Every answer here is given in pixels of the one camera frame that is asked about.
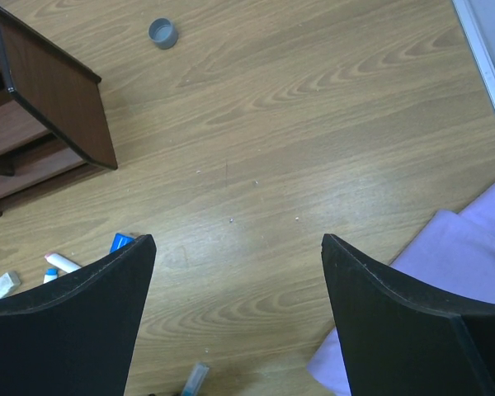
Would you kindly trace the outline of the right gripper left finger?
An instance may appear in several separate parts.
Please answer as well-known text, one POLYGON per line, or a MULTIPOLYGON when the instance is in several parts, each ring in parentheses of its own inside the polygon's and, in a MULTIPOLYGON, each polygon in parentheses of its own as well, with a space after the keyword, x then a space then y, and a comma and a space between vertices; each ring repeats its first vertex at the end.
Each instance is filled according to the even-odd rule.
POLYGON ((144 235, 0 299, 0 395, 122 395, 156 245, 144 235))

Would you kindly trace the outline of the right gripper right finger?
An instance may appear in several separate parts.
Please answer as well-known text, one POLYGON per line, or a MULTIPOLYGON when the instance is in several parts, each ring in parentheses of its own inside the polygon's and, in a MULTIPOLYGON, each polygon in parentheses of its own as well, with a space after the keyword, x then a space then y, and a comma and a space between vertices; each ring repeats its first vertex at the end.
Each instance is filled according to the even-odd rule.
POLYGON ((495 304, 397 271, 336 235, 323 272, 353 395, 495 395, 495 304))

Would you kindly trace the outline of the clear blue pen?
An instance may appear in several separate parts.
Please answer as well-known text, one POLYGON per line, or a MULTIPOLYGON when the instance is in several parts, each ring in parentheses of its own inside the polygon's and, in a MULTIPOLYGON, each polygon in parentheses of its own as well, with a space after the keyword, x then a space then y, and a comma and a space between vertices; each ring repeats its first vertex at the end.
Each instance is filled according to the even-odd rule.
POLYGON ((181 396, 197 396, 209 371, 208 365, 196 363, 181 391, 181 396))

